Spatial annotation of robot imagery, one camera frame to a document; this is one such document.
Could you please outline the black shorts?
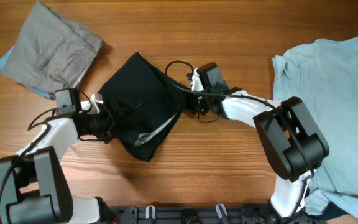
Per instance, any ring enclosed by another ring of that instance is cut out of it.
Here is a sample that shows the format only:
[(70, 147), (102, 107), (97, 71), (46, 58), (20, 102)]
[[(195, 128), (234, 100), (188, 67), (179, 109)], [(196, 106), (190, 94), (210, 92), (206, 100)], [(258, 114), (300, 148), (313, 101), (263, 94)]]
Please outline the black shorts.
[(181, 116), (186, 93), (174, 83), (136, 52), (99, 89), (113, 135), (136, 159), (150, 162)]

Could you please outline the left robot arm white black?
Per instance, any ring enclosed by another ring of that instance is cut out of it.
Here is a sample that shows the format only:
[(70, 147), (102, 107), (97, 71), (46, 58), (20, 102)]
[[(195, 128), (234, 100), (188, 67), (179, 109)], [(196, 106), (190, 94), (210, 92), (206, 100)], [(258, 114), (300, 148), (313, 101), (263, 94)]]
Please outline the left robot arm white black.
[(113, 118), (99, 93), (80, 101), (80, 90), (56, 91), (57, 105), (31, 130), (41, 132), (14, 155), (0, 158), (0, 223), (119, 223), (100, 197), (71, 194), (60, 160), (76, 140), (108, 142)]

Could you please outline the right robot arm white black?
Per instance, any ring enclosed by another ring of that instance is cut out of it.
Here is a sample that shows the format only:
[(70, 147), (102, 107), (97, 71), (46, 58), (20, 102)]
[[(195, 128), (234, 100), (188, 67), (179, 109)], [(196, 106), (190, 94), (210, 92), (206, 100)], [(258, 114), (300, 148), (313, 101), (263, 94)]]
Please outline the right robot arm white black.
[(256, 129), (265, 156), (276, 173), (275, 190), (268, 201), (272, 223), (288, 223), (305, 209), (308, 183), (324, 158), (328, 142), (304, 102), (298, 97), (267, 100), (241, 88), (229, 88), (216, 63), (187, 74), (198, 114), (240, 121)]

